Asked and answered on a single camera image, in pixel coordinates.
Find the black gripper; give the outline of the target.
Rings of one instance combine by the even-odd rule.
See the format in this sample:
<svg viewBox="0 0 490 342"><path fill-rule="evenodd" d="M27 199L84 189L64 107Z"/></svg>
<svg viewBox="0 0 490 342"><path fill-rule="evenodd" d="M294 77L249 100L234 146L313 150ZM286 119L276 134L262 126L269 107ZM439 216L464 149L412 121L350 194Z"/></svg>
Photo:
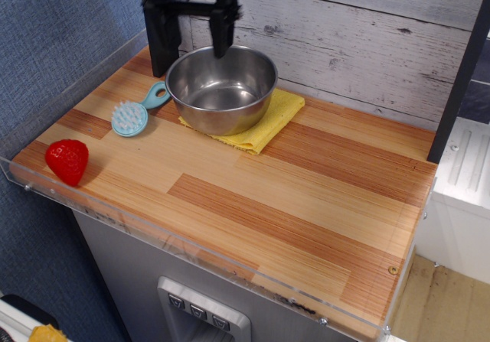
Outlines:
<svg viewBox="0 0 490 342"><path fill-rule="evenodd" d="M237 0L142 0L142 6L149 45L152 47L180 46L177 15L210 18L216 58L222 58L233 45L234 22L240 17Z"/></svg>

